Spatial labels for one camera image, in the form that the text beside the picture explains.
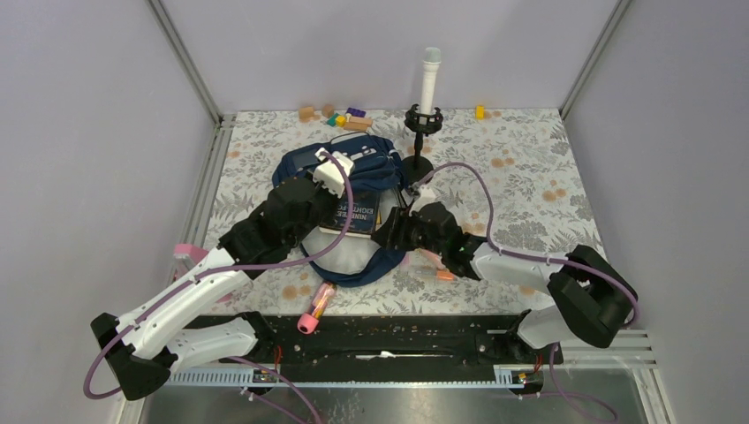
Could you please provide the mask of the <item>navy blue student backpack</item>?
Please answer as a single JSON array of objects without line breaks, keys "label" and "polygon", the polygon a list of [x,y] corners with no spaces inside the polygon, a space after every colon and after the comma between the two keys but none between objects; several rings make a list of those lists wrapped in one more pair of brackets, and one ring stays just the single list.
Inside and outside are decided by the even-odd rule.
[{"label": "navy blue student backpack", "polygon": [[[395,201],[401,201],[399,191],[404,188],[403,161],[391,140],[355,132],[323,143],[313,143],[294,149],[282,156],[271,181],[279,186],[291,177],[312,173],[320,163],[314,156],[319,148],[330,153],[341,152],[354,162],[349,176],[354,193],[390,192]],[[331,253],[312,261],[310,266],[323,279],[345,288],[371,284],[386,276],[406,257],[406,252],[378,246],[370,238],[351,237],[345,234]]]}]

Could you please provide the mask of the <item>dark blue book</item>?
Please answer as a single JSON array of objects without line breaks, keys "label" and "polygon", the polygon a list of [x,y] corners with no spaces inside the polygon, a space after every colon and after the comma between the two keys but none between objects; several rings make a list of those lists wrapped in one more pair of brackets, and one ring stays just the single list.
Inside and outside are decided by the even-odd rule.
[{"label": "dark blue book", "polygon": [[[353,195],[352,220],[347,236],[370,238],[382,222],[378,192],[358,192]],[[319,229],[328,234],[338,234],[343,228],[348,215],[348,199],[344,194],[337,206],[336,213],[324,222]]]}]

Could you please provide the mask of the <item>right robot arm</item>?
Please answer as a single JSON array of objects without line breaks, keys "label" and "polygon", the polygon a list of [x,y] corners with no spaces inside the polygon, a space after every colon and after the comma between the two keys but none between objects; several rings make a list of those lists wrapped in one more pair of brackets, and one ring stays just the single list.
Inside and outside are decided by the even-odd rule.
[{"label": "right robot arm", "polygon": [[631,286],[589,246],[578,245],[569,254],[498,252],[489,238],[463,231],[440,202],[417,212],[393,208],[372,239],[383,248],[437,254],[455,276],[514,283],[549,295],[552,306],[523,313],[510,331],[506,350],[520,364],[564,340],[609,347],[638,300]]}]

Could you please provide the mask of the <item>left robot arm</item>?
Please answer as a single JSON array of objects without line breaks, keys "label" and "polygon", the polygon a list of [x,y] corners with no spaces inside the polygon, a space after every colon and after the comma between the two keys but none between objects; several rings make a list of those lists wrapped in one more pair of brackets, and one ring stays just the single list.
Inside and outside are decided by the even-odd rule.
[{"label": "left robot arm", "polygon": [[335,214],[341,199],[352,198],[347,178],[286,179],[168,288],[127,314],[94,318],[91,329],[101,351],[92,366],[107,362],[118,383],[113,391],[133,401],[190,367],[232,356],[268,360],[275,342],[260,314],[239,314],[210,327],[188,326],[264,271],[289,268],[291,250]]}]

